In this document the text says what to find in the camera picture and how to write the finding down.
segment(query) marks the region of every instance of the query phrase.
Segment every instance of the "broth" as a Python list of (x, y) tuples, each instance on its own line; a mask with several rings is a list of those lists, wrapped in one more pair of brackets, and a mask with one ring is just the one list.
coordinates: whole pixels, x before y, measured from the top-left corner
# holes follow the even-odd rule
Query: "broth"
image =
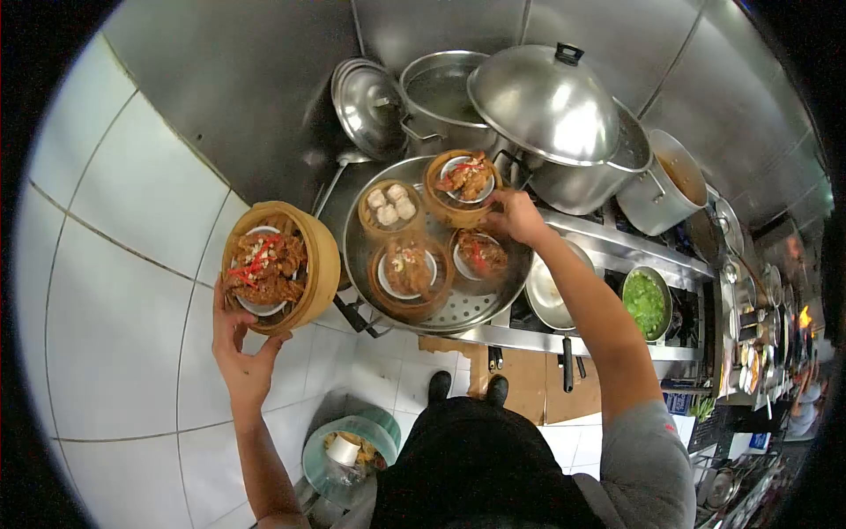
[(699, 182), (696, 179), (692, 179), (687, 171), (676, 171), (673, 165), (667, 160), (660, 156), (655, 156), (655, 158), (658, 160), (658, 163), (661, 164), (661, 167), (664, 169), (664, 173), (667, 173), (667, 176), (670, 177), (673, 185), (682, 192), (682, 195), (686, 196), (689, 201), (693, 202), (697, 206), (705, 205), (705, 197), (701, 196), (704, 186), (699, 185)]
[(444, 118), (483, 124), (485, 120), (467, 96), (470, 64), (444, 64), (418, 74), (406, 88), (411, 101)]

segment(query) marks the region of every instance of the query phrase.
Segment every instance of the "white ceramic dish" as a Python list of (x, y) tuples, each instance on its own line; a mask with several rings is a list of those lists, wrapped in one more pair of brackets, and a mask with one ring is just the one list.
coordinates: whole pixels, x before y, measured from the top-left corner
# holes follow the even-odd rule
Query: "white ceramic dish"
[(735, 307), (729, 309), (728, 313), (726, 314), (726, 323), (728, 325), (728, 337), (732, 340), (737, 341), (739, 332), (739, 319), (738, 311)]
[(749, 368), (747, 366), (743, 366), (740, 369), (740, 379), (738, 380), (738, 388), (742, 391), (746, 391), (746, 384), (749, 382)]
[[(382, 259), (379, 260), (379, 267), (376, 269), (379, 277), (379, 284), (385, 289), (385, 292), (388, 292), (398, 300), (414, 300), (419, 298), (419, 294), (400, 294), (391, 288), (391, 285), (387, 282), (387, 275), (385, 274), (385, 257), (386, 256), (382, 256)], [(429, 272), (431, 272), (431, 282), (429, 283), (429, 286), (432, 286), (435, 284), (435, 279), (437, 279), (437, 263), (435, 262), (435, 257), (429, 253), (429, 251), (426, 251), (426, 266), (429, 268)]]
[[(479, 234), (479, 235), (481, 235), (482, 237), (485, 237), (486, 239), (490, 239), (493, 242), (497, 243), (497, 245), (499, 245), (499, 242), (496, 239), (494, 239), (493, 237), (491, 237), (490, 235), (488, 235), (488, 234)], [(453, 248), (453, 262), (455, 263), (455, 269), (458, 270), (461, 275), (465, 276), (470, 281), (481, 281), (482, 279), (484, 279), (484, 278), (480, 278), (475, 273), (473, 273), (473, 270), (470, 269), (470, 267), (467, 266), (467, 263), (464, 262), (464, 259), (461, 258), (461, 255), (459, 254), (458, 243), (456, 243), (455, 248)]]
[[(750, 354), (750, 358), (755, 359), (756, 356), (757, 356), (757, 353), (755, 353), (754, 355)], [(743, 382), (744, 382), (744, 384), (743, 384), (743, 386), (741, 386), (741, 388), (744, 390), (745, 393), (748, 393), (748, 394), (752, 394), (755, 391), (755, 389), (758, 387), (758, 383), (761, 381), (761, 364), (760, 363), (758, 365), (758, 370), (757, 370), (758, 376), (756, 377), (753, 374), (753, 372), (755, 371), (755, 368), (754, 368), (755, 362), (756, 362), (756, 360), (753, 360), (750, 363), (749, 367), (743, 368), (744, 371), (746, 371), (746, 377), (745, 378), (743, 378), (743, 372), (741, 372), (741, 378), (743, 379)]]
[[(469, 160), (470, 160), (469, 156), (459, 156), (459, 157), (455, 157), (455, 158), (452, 158), (450, 160), (447, 160), (447, 162), (444, 163), (443, 167), (441, 168), (441, 180), (447, 178), (447, 175), (449, 174), (449, 172), (452, 171), (455, 168), (456, 165), (458, 165), (460, 163), (467, 162)], [(462, 202), (464, 204), (478, 204), (479, 202), (484, 201), (488, 197), (488, 195), (490, 195), (493, 192), (493, 186), (494, 186), (494, 178), (493, 178), (493, 175), (491, 175), (491, 176), (488, 177), (487, 182), (485, 182), (485, 187), (482, 188), (482, 190), (479, 192), (479, 196), (477, 196), (475, 198), (475, 200), (472, 200), (472, 201), (466, 201), (463, 198), (461, 198), (461, 190), (445, 191), (445, 192), (447, 193), (447, 195), (450, 195), (455, 200)]]
[[(248, 231), (246, 233), (246, 235), (252, 235), (252, 234), (256, 234), (256, 233), (279, 234), (280, 232), (279, 232), (278, 229), (273, 228), (273, 226), (256, 226), (255, 228)], [(234, 259), (232, 260), (232, 264), (229, 265), (229, 266), (230, 267), (235, 266), (235, 260)], [(294, 277), (294, 279), (297, 278), (296, 272), (294, 272), (293, 277)], [(245, 300), (244, 298), (242, 298), (239, 295), (236, 295), (235, 297), (238, 298), (238, 302), (241, 304), (241, 306), (243, 308), (245, 308), (247, 311), (251, 312), (252, 314), (255, 314), (256, 316), (260, 316), (260, 317), (272, 316), (272, 315), (276, 314), (277, 312), (281, 311), (283, 308), (285, 308), (285, 304), (288, 303), (287, 301), (283, 301), (282, 303), (280, 303), (278, 305), (257, 305), (256, 303), (250, 303), (249, 301)]]

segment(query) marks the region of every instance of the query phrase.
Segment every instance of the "bamboo steamer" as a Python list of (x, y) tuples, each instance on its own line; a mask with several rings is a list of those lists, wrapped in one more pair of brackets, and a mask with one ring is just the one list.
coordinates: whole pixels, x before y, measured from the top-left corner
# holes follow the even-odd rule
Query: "bamboo steamer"
[[(449, 246), (447, 250), (449, 250), (449, 260), (453, 263), (453, 267), (455, 267), (454, 256), (455, 256), (455, 246), (459, 243), (459, 235), (462, 232), (462, 229), (456, 229), (453, 231), (452, 236), (449, 238)], [(501, 245), (503, 243), (496, 234), (491, 232), (487, 232), (482, 229), (477, 229), (476, 231), (483, 233), (485, 235), (489, 235), (497, 240), (497, 242)], [(455, 280), (453, 282), (453, 287), (464, 293), (469, 295), (485, 295), (485, 294), (493, 294), (494, 292), (498, 291), (499, 288), (502, 286), (503, 281), (508, 276), (508, 269), (503, 273), (498, 274), (496, 277), (492, 278), (485, 278), (481, 281), (474, 281), (473, 279), (466, 278), (457, 267), (455, 267)]]
[[(250, 329), (259, 334), (275, 336), (306, 325), (329, 307), (338, 291), (341, 259), (334, 237), (316, 218), (286, 202), (259, 202), (241, 216), (226, 239), (221, 262), (222, 276), (232, 264), (236, 239), (256, 226), (273, 226), (283, 234), (299, 231), (308, 259), (305, 291), (299, 301), (286, 304), (282, 311), (271, 316), (258, 317), (250, 325)], [(243, 309), (231, 292), (226, 294), (226, 307)]]
[(430, 288), (430, 292), (433, 293), (432, 298), (428, 301), (424, 301), (421, 298), (400, 300), (390, 295), (382, 287), (378, 279), (377, 269), (379, 267), (379, 261), (385, 255), (388, 244), (395, 238), (386, 240), (384, 244), (378, 246), (373, 252), (367, 268), (367, 280), (370, 283), (371, 292), (373, 293), (377, 308), (380, 308), (390, 317), (397, 318), (400, 321), (411, 324), (423, 322), (446, 305), (455, 278), (455, 268), (443, 245), (425, 233), (413, 232), (404, 234), (398, 238), (400, 240), (414, 238), (415, 241), (422, 244), (435, 258), (437, 276), (435, 284)]
[[(388, 226), (382, 226), (379, 221), (376, 220), (376, 213), (367, 206), (367, 196), (373, 190), (380, 190), (382, 193), (387, 194), (388, 188), (394, 184), (399, 184), (408, 191), (409, 199), (411, 200), (411, 203), (415, 205), (415, 208), (417, 208), (417, 213), (415, 213), (415, 215), (407, 222), (401, 224), (398, 228), (391, 229)], [(374, 241), (385, 240), (389, 237), (395, 237), (414, 231), (421, 231), (426, 223), (426, 211), (420, 201), (420, 195), (418, 195), (417, 190), (405, 182), (396, 179), (382, 180), (381, 182), (376, 182), (374, 185), (368, 187), (361, 195), (361, 200), (358, 204), (358, 214), (361, 227), (365, 231), (365, 237)]]
[[(475, 228), (482, 217), (492, 211), (493, 205), (464, 204), (452, 199), (443, 191), (435, 189), (435, 182), (441, 177), (441, 169), (449, 160), (459, 156), (473, 156), (472, 151), (453, 149), (446, 151), (431, 161), (423, 176), (423, 202), (426, 209), (439, 221), (454, 228)], [(503, 179), (491, 160), (485, 158), (483, 163), (493, 172), (495, 190), (503, 188)]]

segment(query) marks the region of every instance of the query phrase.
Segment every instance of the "lid handle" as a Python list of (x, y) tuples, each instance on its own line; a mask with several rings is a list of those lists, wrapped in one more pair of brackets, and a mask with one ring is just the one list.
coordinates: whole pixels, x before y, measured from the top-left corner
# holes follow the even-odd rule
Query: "lid handle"
[(555, 59), (569, 66), (578, 66), (579, 59), (581, 59), (581, 56), (584, 54), (585, 50), (580, 50), (575, 46), (559, 42), (558, 47), (555, 50)]

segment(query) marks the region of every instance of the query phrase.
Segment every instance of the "stainless steel wall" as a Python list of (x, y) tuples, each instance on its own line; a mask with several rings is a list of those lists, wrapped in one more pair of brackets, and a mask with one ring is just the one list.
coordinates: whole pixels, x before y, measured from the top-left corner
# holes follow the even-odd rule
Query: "stainless steel wall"
[(126, 0), (105, 34), (141, 92), (247, 202), (309, 210), (347, 140), (328, 80), (349, 2)]
[(519, 43), (523, 0), (354, 0), (365, 55), (397, 76), (443, 50), (495, 53)]
[(813, 228), (833, 208), (808, 115), (731, 0), (706, 2), (642, 121), (676, 136), (752, 229), (785, 211)]
[(759, 228), (832, 208), (784, 69), (732, 0), (126, 0), (106, 35), (141, 91), (248, 201), (309, 207), (346, 145), (327, 79), (363, 52), (398, 74), (445, 49), (567, 41), (609, 91), (693, 153)]
[(643, 110), (693, 30), (705, 0), (532, 0), (525, 44), (568, 42), (603, 85)]

